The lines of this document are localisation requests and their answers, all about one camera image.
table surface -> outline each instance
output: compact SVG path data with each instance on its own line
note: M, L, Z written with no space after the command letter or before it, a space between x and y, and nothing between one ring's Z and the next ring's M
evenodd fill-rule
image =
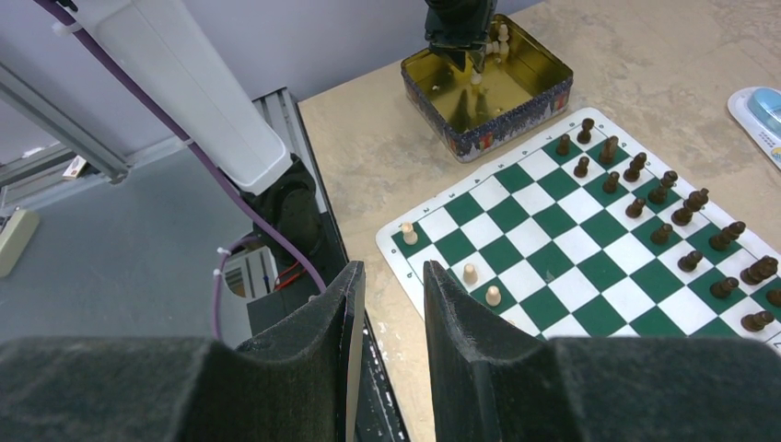
M594 107L777 250L781 173L730 118L743 87L781 88L775 0L550 0L511 16L575 72L569 111ZM367 311L416 441L435 440L423 320L375 235L510 146L458 163L404 95L398 63L300 103Z

blue object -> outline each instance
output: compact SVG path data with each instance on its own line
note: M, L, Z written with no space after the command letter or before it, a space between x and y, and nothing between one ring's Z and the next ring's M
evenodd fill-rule
M749 99L748 108L764 127L781 137L781 93L760 87Z

green square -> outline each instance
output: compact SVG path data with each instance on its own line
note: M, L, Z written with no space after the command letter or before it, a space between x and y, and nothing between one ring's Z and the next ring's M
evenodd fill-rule
M689 288L698 297L700 297L700 299L702 299L703 302L705 302L711 309L713 309L713 311L715 311L716 314L720 315L724 313L728 308L734 306L735 304L737 304L739 301L743 300L746 297L746 294L743 293L742 290L740 290L740 286L738 286L738 288L736 288L735 290L732 290L732 293L730 293L729 296L726 297L725 299L719 299L711 295L710 286L713 285L713 283L724 281L726 278L727 278L726 275L724 275L722 272L720 272L714 267L713 269L710 269L699 278L689 283Z
M599 175L599 177L597 177L596 179L592 180L591 182L583 186L583 189L586 189L586 192L588 192L589 195L594 197L594 199L597 200L598 203L602 204L603 207L607 207L610 204L615 203L616 201L620 200L621 197L629 193L629 191L626 190L626 188L621 185L620 180L618 186L616 186L615 192L605 193L605 191L602 189L602 184L604 184L605 180L607 179L608 179L608 174L603 173Z
M624 226L606 210L587 219L580 226L603 249L626 234Z
M643 313L630 325L640 336L686 336L659 307Z
M563 169L556 169L545 175L537 180L537 184L540 184L540 187L556 201L561 200L580 187Z
M670 239L667 242L664 244L654 243L654 241L651 240L651 234L654 233L655 230L659 230L662 225L664 225L664 221L659 217L654 216L643 223L642 226L632 230L632 235L635 235L635 238L642 242L643 245L646 246L646 249L650 250L655 256L659 256L672 248L672 246L681 242L681 236L675 233L675 230L673 229L672 233L670 233Z
M602 250L578 264L577 268L600 292L604 292L626 277L621 267Z
M532 216L534 221L540 225L540 228L548 234L551 239L558 237L577 223L566 214L559 204L554 204L547 209Z
M417 242L415 242L415 244L412 246L404 242L404 234L401 231L394 233L391 237L393 238L393 242L396 243L396 247L402 253L404 258L409 258L415 255L418 251L425 249L429 244L431 244L431 239L428 238L425 230L423 230L419 224L413 223L413 229L415 233L417 233Z
M624 318L604 297L591 299L572 315L591 336L610 336L626 325Z
M781 319L781 308L778 308L771 304L767 300L767 292L772 289L781 289L781 279L773 278L773 281L763 285L762 288L753 293L752 299L762 306L765 310L773 313L776 318Z
M727 249L724 251L718 251L711 248L709 242L711 237L720 231L720 228L714 226L713 224L708 224L707 226L697 231L697 233L687 238L686 241L691 244L695 250L700 250L703 253L703 256L716 265L724 261L726 258L732 256L732 253L742 249L737 241L730 242L727 246Z
M561 166L562 164L565 164L570 159L577 157L583 153L583 150L578 147L575 143L570 140L569 142L569 153L564 155L563 157L556 153L556 148L559 146L559 139L556 138L552 142L545 145L545 147L542 148L542 150L545 151L546 154L548 154L548 157L550 157L553 161L559 164Z
M545 286L526 299L520 301L520 307L538 329L544 331L569 314L564 304Z
M488 216L494 220L494 223L504 233L509 232L529 218L529 214L511 196L488 210Z
M667 270L659 260L649 262L642 269L632 273L631 277L657 304L683 287L683 282L678 279L678 276Z
M552 241L532 253L527 261L542 280L549 283L575 266Z
M472 221L483 212L483 208L474 201L468 192L445 204L445 210L459 226Z
M472 242L459 230L447 234L435 243L448 265L454 265L475 252Z
M494 174L508 192L514 193L532 184L534 180L518 164L513 164Z
M607 140L603 140L598 145L593 146L591 149L589 149L588 152L586 152L586 154L589 157L591 157L591 159L596 161L597 164L601 165L605 169L609 169L612 166L616 166L618 164L621 164L622 161L624 161L625 159L629 158L629 154L627 154L626 151L624 150L624 147L626 147L626 143L623 143L623 142L619 141L618 149L615 150L615 157L613 157L612 163L611 164L602 164L602 163L600 163L600 153L602 151L602 148L605 146L605 142L606 141Z
M495 285L496 288L499 289L499 293L502 295L502 299L499 301L499 305L496 307L491 307L488 305L488 303L485 302L485 292L488 291L488 287L490 287L491 285ZM501 315L508 308L511 308L512 306L518 304L518 302L515 300L514 297L512 297L512 295L510 295L509 290L507 290L507 288L502 284L499 278L494 278L491 281L488 281L487 283L475 288L474 290L472 290L469 296L474 298L477 302L482 304L484 307L490 309L497 315Z
M507 237L500 237L491 244L480 249L480 254L494 269L494 273L500 274L513 265L523 260L518 249L512 245Z
M667 198L662 202L662 204L651 203L651 200L648 198L648 194L654 189L657 189L659 187L659 183L659 179L654 178L653 180L643 184L642 186L635 189L634 192L632 192L632 194L634 194L637 198L645 198L647 202L646 207L655 214L658 214L662 210L681 200L681 197L678 196L678 193L673 192L672 190L667 190Z
M696 338L736 338L740 335L732 330L721 318L716 318L708 322L702 329L695 331L692 336Z

white square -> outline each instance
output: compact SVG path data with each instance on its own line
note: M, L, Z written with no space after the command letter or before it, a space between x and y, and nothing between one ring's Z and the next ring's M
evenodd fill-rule
M639 334L637 334L637 331L632 328L631 325L626 324L622 328L618 329L615 333L611 334L612 338L638 338L640 337Z
M587 157L589 159L589 168L586 176L579 178L575 176L575 166L577 166L577 162L580 161L582 157ZM599 162L591 159L591 157L586 154L570 159L562 166L562 169L566 172L567 175L569 175L570 178L575 180L575 182L581 186L585 186L586 184L594 181L597 177L599 177L599 175L605 173L605 169L602 167L602 165Z
M746 251L745 249L740 249L735 253L732 253L732 255L729 256L729 258L726 258L724 261L717 264L716 268L726 276L732 276L738 278L738 281L740 281L740 290L746 295L750 296L757 290L764 287L767 283L775 279L774 277L765 279L758 285L748 285L744 283L743 280L740 279L740 272L749 268L749 266L756 263L757 261L759 260L754 256L752 256L748 251Z
M722 313L719 317L740 336L765 342L781 332L781 323L778 322L778 319L767 324L762 331L757 332L748 331L740 325L740 320L742 320L744 316L753 315L762 310L764 310L764 308L757 304L756 301L750 297L745 297L738 304L728 308L727 311Z
M554 279L548 284L548 288L554 292L554 295L570 312L585 306L586 303L600 294L600 291L577 267Z
M554 199L551 195L536 182L513 193L513 198L529 215L535 215L554 205Z
M602 297L627 322L632 322L654 308L656 303L631 278L624 278L602 292Z
M518 164L535 181L559 169L559 165L542 149L523 158Z
M567 215L576 223L583 221L598 214L602 210L602 204L597 202L585 189L580 188L559 201L559 205L564 209Z
M494 178L494 176L491 176L478 184L477 187L470 190L469 193L483 210L493 208L510 196L510 192L508 192L507 189L505 189L505 186Z
M626 274L637 272L654 259L653 253L631 233L627 233L606 247L605 253Z
M536 337L538 334L540 334L540 329L534 325L534 321L531 320L529 315L527 315L526 312L523 311L523 308L521 308L518 304L508 308L499 316L517 328L521 329L522 332L526 332L531 336Z
M575 124L575 127L571 129L567 134L569 135L569 139L572 140L572 142L575 143L575 145L579 146L584 151L591 149L593 146L598 145L599 143L607 139L607 136L605 136L605 134L603 134L602 131L597 128L597 125L599 123L595 122L594 128L591 129L590 132L591 139L589 140L589 142L584 145L580 144L580 142L577 140L577 135L580 134L580 131L582 130L582 128L580 127L581 123L582 121L577 122Z
M550 340L557 336L589 336L589 332L580 325L574 316L567 315L543 331L542 336Z
M687 336L702 329L717 316L689 287L684 287L661 301L659 308Z
M477 250L502 236L502 230L488 214L481 214L461 226L461 231Z
M710 224L710 221L708 221L707 218L697 212L692 215L692 222L686 226L678 226L672 222L672 214L681 207L683 207L683 202L678 201L670 207L659 212L659 218L661 218L661 220L665 223L670 224L672 229L675 230L675 233L680 235L681 238L689 238L691 235L699 232L701 228Z
M637 218L630 218L627 216L626 208L629 207L629 204L635 201L635 198L636 196L633 194L627 193L626 195L619 198L615 203L605 207L605 210L607 210L608 213L619 222L619 224L624 226L624 228L630 232L645 224L647 220L656 216L656 214L654 214L654 212L647 207L643 207L643 213L640 214L640 216Z
M473 265L474 270L477 272L477 282L474 284L466 284L466 282L463 280L463 267L466 264ZM481 255L479 251L476 251L475 253L467 256L460 262L456 262L450 267L450 269L452 269L453 273L456 275L456 278L458 278L463 286L466 287L468 292L471 292L475 288L487 283L488 281L491 281L496 277L494 269L488 265L488 262L485 261L485 258L483 258L483 255Z
M524 257L531 256L532 253L551 242L551 237L531 218L507 232L506 236Z
M684 272L678 267L678 261L693 251L694 247L686 241L681 241L678 244L672 246L669 250L659 255L659 261L667 267L678 279L683 281L684 284L689 284L693 280L699 278L707 271L713 268L713 263L707 258L703 259L697 264L697 267L691 272Z
M423 263L426 261L439 262L445 270L448 269L448 262L446 262L445 258L442 257L442 254L439 253L437 247L434 244L430 244L407 259L407 262L410 263L410 267L413 268L413 271L421 281L423 281Z
M428 235L431 242L437 242L459 228L459 225L453 221L452 216L444 207L438 208L431 215L421 218L417 224Z
M632 159L632 157L629 157L608 170L609 172L618 172L621 175L621 185L629 190L629 192L634 192L638 188L642 187L643 184L654 179L654 175L650 171L646 170L646 168L643 168L640 170L640 178L638 178L637 181L629 182L625 180L624 172L629 169L629 163L632 162Z
M518 262L502 272L499 275L499 281L505 285L510 295L518 302L545 287L545 282L526 260Z
M554 239L564 255L574 264L580 264L591 255L601 250L600 245L580 226L570 228L568 231Z

white wall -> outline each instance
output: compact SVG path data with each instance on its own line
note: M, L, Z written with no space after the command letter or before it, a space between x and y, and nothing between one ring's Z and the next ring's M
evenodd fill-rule
M424 0L183 1L251 98L287 86L304 99L425 47ZM539 1L499 0L498 11ZM169 136L76 39L56 37L39 6L3 3L0 60L51 102L125 154ZM0 106L2 121L14 114ZM29 124L0 125L0 162L42 138Z

